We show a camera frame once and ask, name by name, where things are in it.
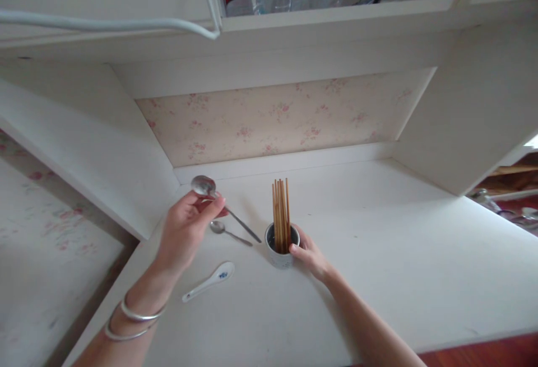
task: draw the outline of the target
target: wooden chopstick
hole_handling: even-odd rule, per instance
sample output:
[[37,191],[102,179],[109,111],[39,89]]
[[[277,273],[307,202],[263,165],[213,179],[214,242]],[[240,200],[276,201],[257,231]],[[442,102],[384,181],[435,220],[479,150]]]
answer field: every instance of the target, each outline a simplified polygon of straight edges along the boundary
[[275,196],[275,184],[271,184],[273,190],[273,232],[275,233],[275,249],[276,249],[276,230],[275,230],[275,218],[276,218],[276,196]]
[[286,178],[286,189],[284,181],[276,180],[271,185],[273,194],[273,230],[275,233],[275,252],[280,254],[289,253],[291,244],[291,222],[290,222],[290,198],[289,183]]
[[287,184],[287,178],[286,178],[286,216],[287,216],[287,229],[286,229],[287,251],[289,252],[290,245],[291,245],[291,223],[290,223],[290,188]]
[[282,238],[280,229],[280,183],[275,180],[276,187],[276,223],[275,223],[275,249],[278,253],[282,253]]
[[282,252],[286,253],[286,215],[284,214],[284,189],[282,188],[282,179],[279,179],[279,186],[280,186],[280,243],[282,246]]

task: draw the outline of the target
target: silver bracelet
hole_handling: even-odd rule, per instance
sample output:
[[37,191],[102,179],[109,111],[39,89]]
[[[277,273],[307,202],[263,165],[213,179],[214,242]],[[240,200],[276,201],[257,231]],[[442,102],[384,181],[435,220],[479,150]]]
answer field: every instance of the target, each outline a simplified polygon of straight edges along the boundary
[[155,325],[157,323],[157,321],[153,322],[153,324],[149,325],[146,329],[144,329],[142,332],[138,332],[138,333],[135,333],[134,335],[129,335],[129,336],[120,336],[120,335],[116,335],[114,332],[112,332],[110,330],[110,324],[112,322],[112,316],[114,315],[114,312],[118,309],[118,307],[116,306],[116,308],[114,308],[114,311],[112,311],[112,314],[110,315],[110,318],[108,318],[108,321],[106,322],[106,325],[105,325],[105,335],[108,339],[111,339],[113,340],[114,342],[124,342],[124,341],[129,341],[129,340],[133,340],[139,336],[142,336],[144,333],[146,333],[147,331],[149,331],[151,329],[151,327],[153,325]]
[[136,314],[136,313],[134,313],[133,311],[131,311],[130,309],[127,308],[127,304],[125,303],[125,298],[126,297],[127,297],[127,293],[123,297],[123,300],[122,300],[122,303],[121,303],[120,307],[122,309],[122,312],[125,314],[125,316],[127,318],[129,318],[130,320],[133,320],[135,322],[147,322],[147,321],[150,321],[150,320],[157,319],[158,317],[160,317],[163,314],[164,310],[166,309],[166,304],[165,304],[159,310],[159,312],[157,312],[155,315],[139,315],[139,314]]

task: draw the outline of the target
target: hand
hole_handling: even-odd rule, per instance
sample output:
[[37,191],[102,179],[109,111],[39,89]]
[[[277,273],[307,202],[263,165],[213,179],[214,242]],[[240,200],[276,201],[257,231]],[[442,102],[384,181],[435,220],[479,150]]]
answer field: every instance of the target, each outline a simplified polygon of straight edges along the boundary
[[213,199],[190,191],[170,208],[155,263],[179,276],[194,259],[207,225],[228,214],[225,199]]
[[297,259],[303,261],[316,279],[325,283],[332,265],[325,259],[317,245],[298,225],[292,224],[297,229],[300,237],[300,246],[290,245],[290,253]]

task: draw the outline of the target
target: white ceramic spoon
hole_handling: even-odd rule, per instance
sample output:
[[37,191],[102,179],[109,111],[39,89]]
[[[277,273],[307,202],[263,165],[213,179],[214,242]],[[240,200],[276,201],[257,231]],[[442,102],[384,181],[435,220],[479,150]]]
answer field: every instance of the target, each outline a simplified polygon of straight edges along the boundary
[[196,297],[201,292],[209,289],[209,287],[216,285],[220,282],[223,282],[226,279],[231,278],[234,272],[235,272],[235,265],[232,262],[224,262],[217,268],[215,272],[213,272],[213,274],[211,275],[209,279],[207,279],[198,287],[195,287],[194,289],[189,291],[187,294],[185,294],[182,297],[183,302],[186,303],[191,298]]

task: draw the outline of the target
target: white cable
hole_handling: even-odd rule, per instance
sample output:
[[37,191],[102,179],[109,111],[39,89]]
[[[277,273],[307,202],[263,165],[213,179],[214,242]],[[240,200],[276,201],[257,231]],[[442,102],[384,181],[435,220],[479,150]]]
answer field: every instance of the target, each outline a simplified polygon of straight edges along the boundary
[[214,31],[210,31],[194,22],[180,20],[178,18],[154,18],[148,20],[124,20],[124,21],[107,21],[107,20],[87,20],[84,18],[73,18],[54,16],[47,14],[38,14],[25,11],[11,11],[0,8],[0,23],[34,25],[47,28],[60,28],[73,31],[89,32],[122,32],[122,31],[149,31],[159,29],[181,29],[206,38],[215,40],[220,36],[217,14],[213,7],[212,1],[207,0],[213,20]]

